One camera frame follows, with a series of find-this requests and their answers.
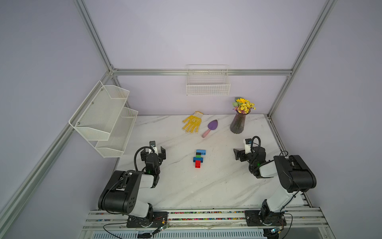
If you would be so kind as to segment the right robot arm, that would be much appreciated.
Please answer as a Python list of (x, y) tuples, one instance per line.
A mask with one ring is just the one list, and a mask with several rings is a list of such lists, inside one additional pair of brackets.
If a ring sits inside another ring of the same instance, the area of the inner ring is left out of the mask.
[(299, 194), (315, 188), (316, 177), (299, 155), (287, 151), (266, 160), (266, 150), (258, 136), (244, 140), (244, 149), (234, 149), (235, 159), (248, 162), (249, 172), (257, 179), (279, 179), (279, 186), (271, 197), (265, 199), (260, 210), (245, 211), (247, 225), (284, 226), (285, 209)]

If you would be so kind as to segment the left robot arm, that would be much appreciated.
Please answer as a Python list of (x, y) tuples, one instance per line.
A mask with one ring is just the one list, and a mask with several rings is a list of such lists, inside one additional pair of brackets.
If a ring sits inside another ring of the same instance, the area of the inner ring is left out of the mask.
[(158, 150), (155, 142), (139, 148), (134, 155), (134, 170), (116, 170), (98, 200), (98, 208), (110, 214), (124, 214), (149, 227), (154, 220), (150, 203), (138, 200), (140, 189), (155, 188), (160, 179), (160, 166), (166, 159), (166, 149)]

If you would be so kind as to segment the dark blue lego brick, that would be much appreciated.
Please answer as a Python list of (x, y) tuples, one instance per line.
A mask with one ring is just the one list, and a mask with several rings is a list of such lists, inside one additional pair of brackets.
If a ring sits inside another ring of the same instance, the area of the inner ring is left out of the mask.
[(203, 158), (202, 157), (194, 157), (193, 158), (193, 162), (197, 162), (197, 161), (200, 161), (201, 163), (203, 163)]

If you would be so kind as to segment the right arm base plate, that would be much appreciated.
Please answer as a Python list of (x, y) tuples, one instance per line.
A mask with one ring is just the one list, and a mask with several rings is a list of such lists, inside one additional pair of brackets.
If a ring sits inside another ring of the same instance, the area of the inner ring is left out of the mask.
[(247, 226), (286, 226), (284, 213), (263, 213), (260, 210), (246, 210), (245, 219)]

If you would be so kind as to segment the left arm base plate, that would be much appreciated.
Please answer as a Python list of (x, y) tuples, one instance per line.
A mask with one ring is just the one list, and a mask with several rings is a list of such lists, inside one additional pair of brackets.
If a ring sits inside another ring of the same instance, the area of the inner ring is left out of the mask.
[(127, 220), (127, 228), (159, 228), (164, 226), (168, 221), (168, 212), (154, 211), (149, 213), (145, 218), (129, 216)]

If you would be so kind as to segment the light blue lego brick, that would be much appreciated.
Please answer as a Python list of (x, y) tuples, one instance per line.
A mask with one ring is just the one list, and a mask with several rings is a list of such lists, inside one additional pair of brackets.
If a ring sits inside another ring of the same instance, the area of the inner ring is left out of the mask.
[(196, 150), (196, 155), (206, 155), (206, 150), (197, 149)]

